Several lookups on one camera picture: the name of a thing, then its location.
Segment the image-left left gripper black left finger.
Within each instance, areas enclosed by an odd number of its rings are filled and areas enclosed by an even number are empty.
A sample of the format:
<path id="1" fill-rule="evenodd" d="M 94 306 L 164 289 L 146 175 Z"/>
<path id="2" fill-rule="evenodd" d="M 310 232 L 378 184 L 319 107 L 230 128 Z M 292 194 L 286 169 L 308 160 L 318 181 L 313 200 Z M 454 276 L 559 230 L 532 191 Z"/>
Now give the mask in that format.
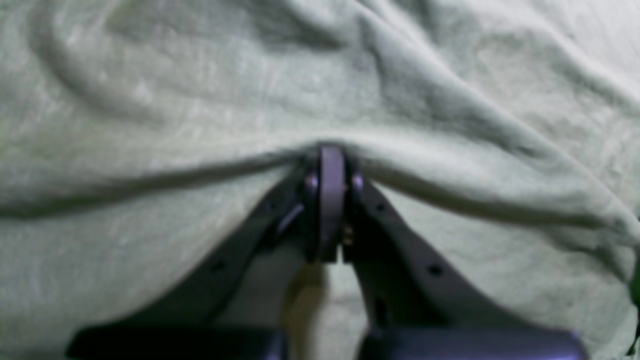
<path id="1" fill-rule="evenodd" d="M 85 328 L 70 360 L 286 360 L 281 314 L 305 264 L 333 260 L 333 147 L 312 150 L 162 297 Z"/>

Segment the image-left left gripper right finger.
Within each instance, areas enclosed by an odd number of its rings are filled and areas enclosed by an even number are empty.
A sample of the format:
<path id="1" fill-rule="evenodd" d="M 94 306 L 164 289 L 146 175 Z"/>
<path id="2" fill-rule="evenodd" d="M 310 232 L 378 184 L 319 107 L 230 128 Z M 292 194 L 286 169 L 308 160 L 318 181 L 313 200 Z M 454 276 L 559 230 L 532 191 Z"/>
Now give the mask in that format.
<path id="1" fill-rule="evenodd" d="M 369 330 L 359 360 L 586 360 L 577 335 L 482 294 L 413 231 L 357 160 L 330 147 L 330 258 L 351 264 Z"/>

